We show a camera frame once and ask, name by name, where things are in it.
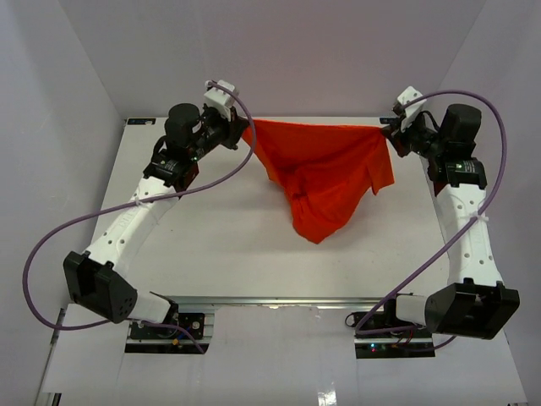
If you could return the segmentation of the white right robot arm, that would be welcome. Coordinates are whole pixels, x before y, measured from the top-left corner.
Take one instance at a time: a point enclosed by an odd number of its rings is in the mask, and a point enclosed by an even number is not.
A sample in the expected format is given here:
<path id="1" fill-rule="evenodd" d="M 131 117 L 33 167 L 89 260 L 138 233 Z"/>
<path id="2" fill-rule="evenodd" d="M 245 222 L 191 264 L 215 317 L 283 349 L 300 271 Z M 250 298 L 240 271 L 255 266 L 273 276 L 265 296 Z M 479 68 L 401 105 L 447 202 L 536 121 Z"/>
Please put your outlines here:
<path id="1" fill-rule="evenodd" d="M 401 337 L 412 325 L 431 333 L 492 339 L 520 304 L 507 288 L 489 242 L 487 178 L 473 152 L 482 113 L 476 107 L 451 104 L 442 123 L 417 102 L 394 106 L 398 119 L 385 136 L 399 156 L 414 152 L 428 163 L 434 207 L 449 260 L 447 284 L 429 296 L 398 294 L 395 308 L 381 316 L 383 330 Z"/>

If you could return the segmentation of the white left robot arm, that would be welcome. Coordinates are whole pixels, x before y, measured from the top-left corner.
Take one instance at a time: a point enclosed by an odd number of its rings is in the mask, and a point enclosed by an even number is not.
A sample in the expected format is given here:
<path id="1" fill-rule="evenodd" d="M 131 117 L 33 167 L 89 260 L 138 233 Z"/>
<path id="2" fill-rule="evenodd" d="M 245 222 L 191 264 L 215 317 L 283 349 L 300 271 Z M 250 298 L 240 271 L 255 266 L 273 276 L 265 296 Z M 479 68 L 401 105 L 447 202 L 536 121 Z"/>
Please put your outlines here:
<path id="1" fill-rule="evenodd" d="M 169 110 L 164 135 L 154 144 L 130 202 L 81 254 L 70 252 L 63 269 L 71 300 L 110 322 L 148 321 L 159 337 L 178 329 L 175 305 L 127 279 L 131 262 L 159 220 L 199 173 L 199 161 L 217 146 L 234 150 L 249 126 L 234 107 L 181 103 Z"/>

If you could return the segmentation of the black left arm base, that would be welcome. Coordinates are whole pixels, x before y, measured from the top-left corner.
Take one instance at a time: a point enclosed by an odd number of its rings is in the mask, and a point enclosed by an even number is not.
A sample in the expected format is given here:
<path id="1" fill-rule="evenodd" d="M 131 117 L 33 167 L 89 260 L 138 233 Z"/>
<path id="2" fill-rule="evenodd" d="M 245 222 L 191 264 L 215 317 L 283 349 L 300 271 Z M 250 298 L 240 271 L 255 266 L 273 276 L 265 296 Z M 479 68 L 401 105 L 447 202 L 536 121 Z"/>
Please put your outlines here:
<path id="1" fill-rule="evenodd" d="M 174 316 L 170 323 L 186 330 L 194 339 L 200 340 L 204 336 L 205 314 L 204 313 L 179 313 Z M 130 324 L 128 338 L 136 341 L 185 339 L 187 336 L 176 328 L 153 327 L 140 325 L 137 322 Z"/>

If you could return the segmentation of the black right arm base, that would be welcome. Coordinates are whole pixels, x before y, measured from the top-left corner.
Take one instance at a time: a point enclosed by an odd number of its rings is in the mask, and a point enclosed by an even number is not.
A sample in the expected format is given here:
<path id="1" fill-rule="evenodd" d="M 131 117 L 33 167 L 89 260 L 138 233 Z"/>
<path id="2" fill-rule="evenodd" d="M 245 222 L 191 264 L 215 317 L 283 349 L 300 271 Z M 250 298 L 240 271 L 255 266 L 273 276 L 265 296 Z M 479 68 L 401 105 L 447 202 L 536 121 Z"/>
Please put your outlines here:
<path id="1" fill-rule="evenodd" d="M 349 313 L 344 323 L 346 327 L 353 329 L 356 339 L 372 340 L 371 347 L 376 347 L 376 339 L 386 339 L 393 348 L 406 347 L 414 344 L 416 339 L 430 342 L 432 335 L 425 327 L 414 326 L 410 322 L 399 321 L 384 312 L 376 312 L 361 327 L 358 327 L 361 319 L 366 315 L 362 311 Z"/>

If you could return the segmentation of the orange t shirt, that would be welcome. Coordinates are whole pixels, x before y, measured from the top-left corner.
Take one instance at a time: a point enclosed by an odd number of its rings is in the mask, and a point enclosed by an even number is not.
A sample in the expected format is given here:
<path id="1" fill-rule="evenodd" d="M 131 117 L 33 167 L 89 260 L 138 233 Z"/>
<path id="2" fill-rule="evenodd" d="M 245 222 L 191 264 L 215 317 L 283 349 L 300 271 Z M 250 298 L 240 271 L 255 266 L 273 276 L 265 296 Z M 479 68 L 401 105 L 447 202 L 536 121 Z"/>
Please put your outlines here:
<path id="1" fill-rule="evenodd" d="M 244 141 L 288 202 L 292 227 L 319 244 L 343 228 L 367 191 L 394 184 L 380 128 L 257 119 Z"/>

